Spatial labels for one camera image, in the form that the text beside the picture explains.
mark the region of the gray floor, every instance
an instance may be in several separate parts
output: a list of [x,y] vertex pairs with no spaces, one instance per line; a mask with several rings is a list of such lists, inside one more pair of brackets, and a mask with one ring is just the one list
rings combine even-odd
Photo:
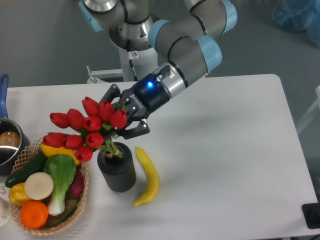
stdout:
[[[162,19],[189,14],[182,0],[151,0]],[[218,37],[222,63],[212,77],[276,74],[293,121],[315,101],[320,48],[305,32],[281,30],[272,20],[276,0],[234,0],[236,27]],[[14,0],[0,3],[0,73],[10,87],[84,84],[92,71],[121,68],[107,32],[93,33],[77,0]],[[320,117],[299,137],[310,172],[320,176]]]

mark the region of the red radish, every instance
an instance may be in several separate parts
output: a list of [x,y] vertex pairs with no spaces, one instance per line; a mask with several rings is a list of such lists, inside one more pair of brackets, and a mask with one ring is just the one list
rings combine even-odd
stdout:
[[69,187],[70,193],[78,197],[82,194],[85,187],[85,179],[79,168],[76,169],[73,182]]

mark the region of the cooking pot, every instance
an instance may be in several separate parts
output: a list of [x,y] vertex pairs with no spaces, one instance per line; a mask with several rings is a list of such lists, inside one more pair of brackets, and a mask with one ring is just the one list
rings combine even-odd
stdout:
[[21,151],[29,146],[21,127],[8,119],[6,106],[9,76],[1,75],[0,82],[0,175],[9,175]]

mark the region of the blue led light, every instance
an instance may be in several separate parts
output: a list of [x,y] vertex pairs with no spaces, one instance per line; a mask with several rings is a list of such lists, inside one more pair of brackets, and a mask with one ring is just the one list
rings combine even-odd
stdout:
[[148,89],[152,89],[154,87],[154,84],[151,81],[148,81],[147,87]]

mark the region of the yellow bell pepper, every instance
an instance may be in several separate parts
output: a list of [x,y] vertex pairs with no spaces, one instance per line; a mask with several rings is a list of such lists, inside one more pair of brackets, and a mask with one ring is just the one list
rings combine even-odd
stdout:
[[9,189],[9,200],[18,206],[23,206],[32,200],[25,192],[25,182],[18,183]]
[[41,150],[43,154],[47,157],[50,158],[53,155],[56,154],[66,154],[71,156],[74,159],[75,165],[78,166],[80,164],[80,161],[76,159],[75,151],[71,149],[66,149],[64,147],[52,147],[48,145],[41,144]]

